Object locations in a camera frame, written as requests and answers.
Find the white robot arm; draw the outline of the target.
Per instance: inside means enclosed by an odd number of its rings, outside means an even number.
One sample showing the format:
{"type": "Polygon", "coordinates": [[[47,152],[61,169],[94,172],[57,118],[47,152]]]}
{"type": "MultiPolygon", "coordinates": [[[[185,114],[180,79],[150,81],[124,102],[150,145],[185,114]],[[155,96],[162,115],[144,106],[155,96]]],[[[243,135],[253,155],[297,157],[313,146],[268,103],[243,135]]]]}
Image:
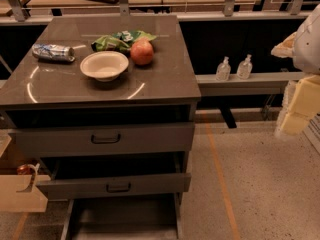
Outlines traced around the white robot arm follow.
{"type": "Polygon", "coordinates": [[[320,5],[271,54],[291,58],[305,74],[298,82],[288,82],[276,123],[277,137],[296,136],[320,112],[320,5]]]}

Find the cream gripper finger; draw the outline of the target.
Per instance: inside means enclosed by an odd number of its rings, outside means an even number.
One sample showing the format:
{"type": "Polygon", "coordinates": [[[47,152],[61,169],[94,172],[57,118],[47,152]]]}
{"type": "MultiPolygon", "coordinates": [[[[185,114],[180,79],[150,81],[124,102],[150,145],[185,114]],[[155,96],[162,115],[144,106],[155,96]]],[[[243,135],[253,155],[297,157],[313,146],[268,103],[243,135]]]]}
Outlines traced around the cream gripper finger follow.
{"type": "Polygon", "coordinates": [[[289,35],[271,50],[271,54],[279,58],[292,58],[295,37],[296,33],[289,35]]]}
{"type": "Polygon", "coordinates": [[[320,76],[307,75],[299,81],[289,81],[284,90],[275,136],[290,138],[300,134],[319,112],[320,76]]]}

